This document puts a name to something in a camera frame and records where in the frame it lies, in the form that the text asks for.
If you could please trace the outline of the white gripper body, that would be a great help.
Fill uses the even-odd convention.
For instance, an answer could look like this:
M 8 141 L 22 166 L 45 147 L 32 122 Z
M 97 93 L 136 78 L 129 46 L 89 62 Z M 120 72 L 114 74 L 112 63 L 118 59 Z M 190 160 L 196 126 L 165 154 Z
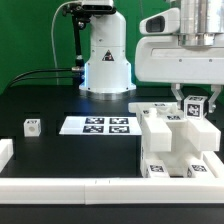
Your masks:
M 224 35 L 210 47 L 183 47 L 177 36 L 143 37 L 136 47 L 135 74 L 142 82 L 224 84 Z

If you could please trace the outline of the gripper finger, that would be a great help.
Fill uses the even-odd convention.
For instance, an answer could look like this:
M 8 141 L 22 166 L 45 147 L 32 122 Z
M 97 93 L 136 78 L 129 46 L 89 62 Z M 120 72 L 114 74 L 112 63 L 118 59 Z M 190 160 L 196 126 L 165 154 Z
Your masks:
M 182 93 L 182 85 L 180 83 L 172 83 L 171 91 L 177 100 L 178 108 L 181 108 L 182 100 L 184 99 L 184 95 Z
M 208 111 L 210 113 L 213 113 L 216 109 L 216 104 L 215 104 L 216 99 L 218 98 L 218 96 L 222 92 L 222 86 L 213 84 L 211 86 L 211 92 L 212 92 L 212 95 L 208 100 Z

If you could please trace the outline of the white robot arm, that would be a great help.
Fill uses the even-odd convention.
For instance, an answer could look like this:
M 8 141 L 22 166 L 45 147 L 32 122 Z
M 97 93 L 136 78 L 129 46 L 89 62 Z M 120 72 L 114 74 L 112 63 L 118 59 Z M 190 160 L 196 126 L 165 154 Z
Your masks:
M 90 59 L 83 94 L 113 100 L 141 82 L 169 83 L 177 100 L 183 84 L 211 87 L 209 110 L 224 88 L 224 0 L 167 0 L 170 9 L 142 20 L 135 64 L 125 56 L 126 21 L 120 13 L 91 14 Z

